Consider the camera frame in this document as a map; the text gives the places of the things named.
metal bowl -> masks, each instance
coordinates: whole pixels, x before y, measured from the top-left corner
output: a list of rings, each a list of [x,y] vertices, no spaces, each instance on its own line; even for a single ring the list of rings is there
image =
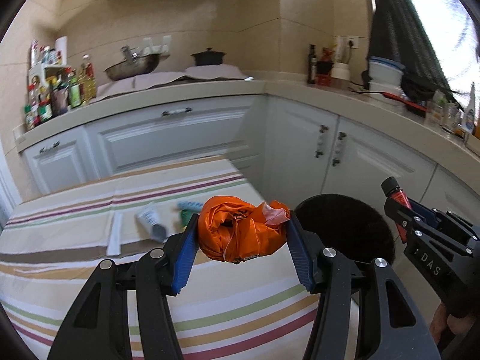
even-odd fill
[[[106,75],[112,81],[119,81],[139,74],[151,73],[160,63],[160,54],[138,56],[132,61],[124,60],[119,64],[110,66],[105,70]]]

dark curtain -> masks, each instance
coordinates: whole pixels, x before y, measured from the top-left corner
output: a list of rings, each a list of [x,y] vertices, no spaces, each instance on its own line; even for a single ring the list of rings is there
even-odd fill
[[[407,95],[417,85],[428,88],[425,97],[431,98],[435,88],[449,93],[448,81],[412,1],[375,0],[375,3],[368,58],[378,56],[404,64],[402,88]],[[417,102],[425,100],[412,97],[421,96],[410,97]]]

power cord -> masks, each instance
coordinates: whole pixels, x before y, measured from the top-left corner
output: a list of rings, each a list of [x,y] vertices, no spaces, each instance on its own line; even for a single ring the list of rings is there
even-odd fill
[[[350,63],[350,60],[352,59],[353,42],[352,42],[351,40],[349,40],[348,46],[349,46],[349,58],[348,58],[348,60],[346,61],[346,64],[349,64],[349,63]]]

orange plastic bag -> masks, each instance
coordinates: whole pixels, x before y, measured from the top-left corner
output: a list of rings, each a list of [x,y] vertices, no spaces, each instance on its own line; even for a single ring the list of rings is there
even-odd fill
[[[286,241],[283,223],[290,219],[276,200],[255,207],[233,196],[215,196],[198,219],[198,244],[212,260],[240,263],[277,251]]]

cabinet handle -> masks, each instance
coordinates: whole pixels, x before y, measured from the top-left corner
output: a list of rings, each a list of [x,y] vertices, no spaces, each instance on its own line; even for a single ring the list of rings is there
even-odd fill
[[[315,150],[315,158],[320,157],[321,155],[324,155],[322,150],[322,146],[324,143],[324,138],[325,138],[325,133],[329,130],[328,126],[321,125],[320,130],[318,130],[318,140],[317,140],[317,150]]]
[[[172,115],[186,114],[186,113],[191,112],[191,111],[192,111],[191,107],[186,107],[186,108],[182,108],[182,109],[174,109],[174,110],[171,110],[171,111],[164,111],[162,113],[162,116],[172,116]]]
[[[56,147],[59,147],[60,146],[60,141],[57,140],[53,145],[51,145],[51,147],[42,147],[40,149],[40,153],[39,154],[43,154],[45,152],[49,152],[50,150],[53,150],[55,149]]]
[[[347,134],[345,132],[339,132],[337,142],[334,148],[334,157],[332,160],[333,167],[336,167],[339,163],[341,163],[343,150],[346,144],[346,139],[345,139],[346,137],[347,137]]]

